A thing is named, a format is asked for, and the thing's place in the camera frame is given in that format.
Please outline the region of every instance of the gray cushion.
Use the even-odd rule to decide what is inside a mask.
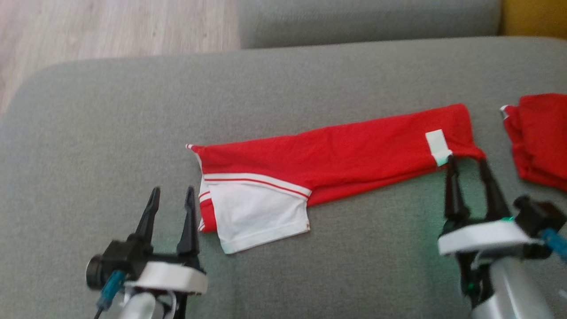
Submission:
[[[187,57],[84,61],[27,81],[0,122],[3,318],[88,318],[87,261],[134,230],[162,186],[156,251],[174,251],[189,184],[188,142],[213,144],[465,103],[509,201],[565,193],[518,179],[498,111],[520,96],[567,93],[567,43],[475,38],[360,43]],[[462,162],[473,214],[476,166]],[[437,254],[444,173],[309,209],[312,230],[235,255],[200,237],[209,292],[191,318],[466,318],[459,271]],[[558,316],[567,274],[526,262]]]
[[[495,35],[500,0],[241,0],[243,48]]]

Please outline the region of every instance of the folded red shirt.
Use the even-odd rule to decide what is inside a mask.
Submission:
[[[235,253],[310,229],[306,207],[485,157],[463,104],[223,145],[187,148],[203,173],[203,232]]]
[[[501,110],[520,177],[567,191],[567,95],[526,95]]]

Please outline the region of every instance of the red cloth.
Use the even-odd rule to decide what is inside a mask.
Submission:
[[[567,95],[527,95],[503,111],[520,177],[567,191]]]
[[[472,137],[463,104],[298,135],[223,145],[188,145],[207,174],[254,173],[311,190],[315,205],[373,190],[438,169],[425,134],[442,129],[448,148],[459,157],[485,158]],[[204,232],[217,228],[213,201],[200,194]]]

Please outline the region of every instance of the yellow object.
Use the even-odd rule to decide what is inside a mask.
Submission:
[[[500,34],[567,39],[567,0],[502,0]]]

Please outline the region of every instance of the clothing tag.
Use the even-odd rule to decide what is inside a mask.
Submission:
[[[447,141],[445,141],[445,135],[442,129],[436,131],[431,131],[425,133],[425,138],[429,144],[429,150],[431,155],[435,158],[437,166],[442,166],[447,163],[447,157],[452,155],[453,152],[447,146]]]
[[[500,113],[502,113],[502,117],[503,117],[504,120],[508,118],[508,113],[506,112],[506,107],[508,107],[508,105],[504,105],[503,107],[500,108]]]

